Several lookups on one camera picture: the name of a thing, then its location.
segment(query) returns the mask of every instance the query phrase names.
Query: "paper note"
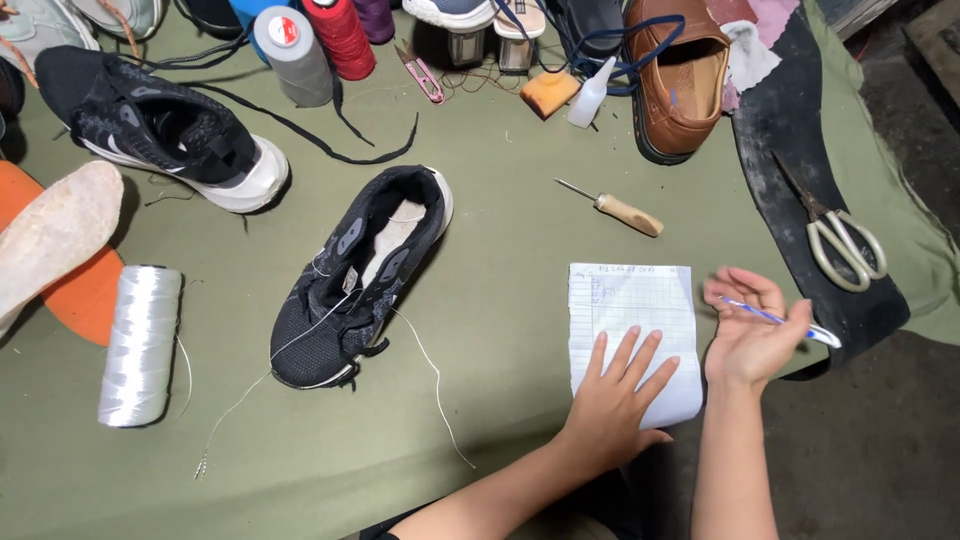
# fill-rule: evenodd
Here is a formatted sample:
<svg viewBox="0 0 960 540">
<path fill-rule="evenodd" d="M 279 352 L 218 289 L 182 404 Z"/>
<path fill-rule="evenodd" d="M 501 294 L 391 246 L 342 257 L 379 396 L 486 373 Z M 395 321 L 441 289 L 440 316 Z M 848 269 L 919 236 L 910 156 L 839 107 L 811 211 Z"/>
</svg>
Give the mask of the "paper note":
<svg viewBox="0 0 960 540">
<path fill-rule="evenodd" d="M 696 416 L 703 403 L 703 386 L 689 267 L 575 262 L 570 264 L 567 306 L 570 309 L 570 386 L 574 395 L 584 379 L 597 334 L 607 331 L 603 364 L 606 373 L 627 329 L 640 325 L 634 354 L 648 333 L 663 332 L 641 384 L 665 360 L 680 357 L 677 372 L 647 409 L 640 427 L 661 428 Z"/>
</svg>

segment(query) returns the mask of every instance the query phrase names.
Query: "blue pen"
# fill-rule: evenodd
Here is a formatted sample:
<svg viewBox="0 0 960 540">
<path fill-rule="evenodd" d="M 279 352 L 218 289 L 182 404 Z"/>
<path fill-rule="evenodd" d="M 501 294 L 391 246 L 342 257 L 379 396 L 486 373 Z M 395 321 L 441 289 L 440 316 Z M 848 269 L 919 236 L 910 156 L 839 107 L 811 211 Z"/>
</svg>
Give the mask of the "blue pen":
<svg viewBox="0 0 960 540">
<path fill-rule="evenodd" d="M 733 298 L 727 298 L 726 296 L 721 296 L 720 300 L 723 300 L 724 302 L 732 306 L 742 307 L 743 309 L 746 309 L 747 311 L 750 311 L 755 315 L 766 317 L 767 319 L 770 319 L 771 321 L 777 324 L 781 325 L 785 322 L 783 319 L 779 318 L 777 315 L 774 315 L 773 313 L 767 313 L 762 309 L 757 309 L 756 307 L 749 306 L 742 302 L 737 302 Z M 832 332 L 827 331 L 822 327 L 818 327 L 817 325 L 810 325 L 810 330 L 806 331 L 806 336 L 809 337 L 810 339 L 819 341 L 827 345 L 828 347 L 833 347 L 834 349 L 839 349 L 840 347 L 842 347 L 839 337 L 837 337 Z"/>
</svg>

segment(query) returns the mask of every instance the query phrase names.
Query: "wooden handle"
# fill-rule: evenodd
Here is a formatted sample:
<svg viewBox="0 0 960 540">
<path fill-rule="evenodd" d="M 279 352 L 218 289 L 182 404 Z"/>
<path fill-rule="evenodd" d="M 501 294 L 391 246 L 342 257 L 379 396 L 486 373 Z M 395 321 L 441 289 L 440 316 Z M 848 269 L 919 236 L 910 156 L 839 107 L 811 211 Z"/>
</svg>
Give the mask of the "wooden handle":
<svg viewBox="0 0 960 540">
<path fill-rule="evenodd" d="M 659 219 L 621 202 L 610 194 L 601 193 L 593 207 L 654 238 L 663 232 L 663 224 Z"/>
</svg>

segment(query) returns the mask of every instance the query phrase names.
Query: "awl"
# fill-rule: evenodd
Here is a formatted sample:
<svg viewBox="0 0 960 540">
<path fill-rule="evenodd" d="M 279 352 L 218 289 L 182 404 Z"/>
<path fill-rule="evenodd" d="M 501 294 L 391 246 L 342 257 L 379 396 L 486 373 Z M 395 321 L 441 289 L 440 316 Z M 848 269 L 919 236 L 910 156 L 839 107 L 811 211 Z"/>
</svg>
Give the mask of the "awl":
<svg viewBox="0 0 960 540">
<path fill-rule="evenodd" d="M 663 224 L 659 219 L 645 211 L 635 209 L 634 207 L 612 196 L 610 193 L 601 193 L 599 196 L 594 196 L 591 193 L 587 193 L 583 189 L 577 187 L 576 185 L 564 182 L 559 178 L 554 178 L 554 180 L 569 187 L 570 189 L 573 189 L 584 197 L 593 199 L 593 207 L 595 209 L 619 219 L 623 223 L 626 223 L 634 229 L 637 229 L 641 233 L 649 234 L 650 236 L 656 238 L 660 235 L 660 233 L 663 232 Z"/>
</svg>

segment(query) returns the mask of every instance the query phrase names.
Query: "orange shoelace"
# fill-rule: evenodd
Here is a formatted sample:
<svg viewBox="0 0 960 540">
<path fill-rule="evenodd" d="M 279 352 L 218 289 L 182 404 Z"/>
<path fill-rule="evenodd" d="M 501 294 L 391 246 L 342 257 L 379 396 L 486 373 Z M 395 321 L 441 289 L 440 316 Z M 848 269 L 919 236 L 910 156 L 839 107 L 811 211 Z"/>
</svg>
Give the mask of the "orange shoelace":
<svg viewBox="0 0 960 540">
<path fill-rule="evenodd" d="M 127 20 L 120 10 L 117 10 L 110 4 L 109 0 L 97 0 L 100 2 L 100 5 L 103 6 L 108 12 L 110 12 L 123 26 L 123 33 L 127 35 L 127 42 L 130 43 L 130 47 L 133 49 L 133 55 L 140 60 L 140 50 L 136 46 L 136 39 L 133 38 L 133 30 L 130 28 L 130 22 Z M 0 20 L 6 20 L 8 17 L 19 15 L 20 12 L 11 8 L 7 5 L 7 0 L 0 0 Z M 24 75 L 27 76 L 27 80 L 30 81 L 30 84 L 34 88 L 40 88 L 36 83 L 36 76 L 34 75 L 34 70 L 30 68 L 30 64 L 27 62 L 27 59 L 23 56 L 23 53 L 16 48 L 15 45 L 7 41 L 3 36 L 0 36 L 0 44 L 3 44 L 4 47 L 10 49 L 10 52 L 16 57 L 16 60 L 20 63 L 20 70 L 23 71 Z"/>
</svg>

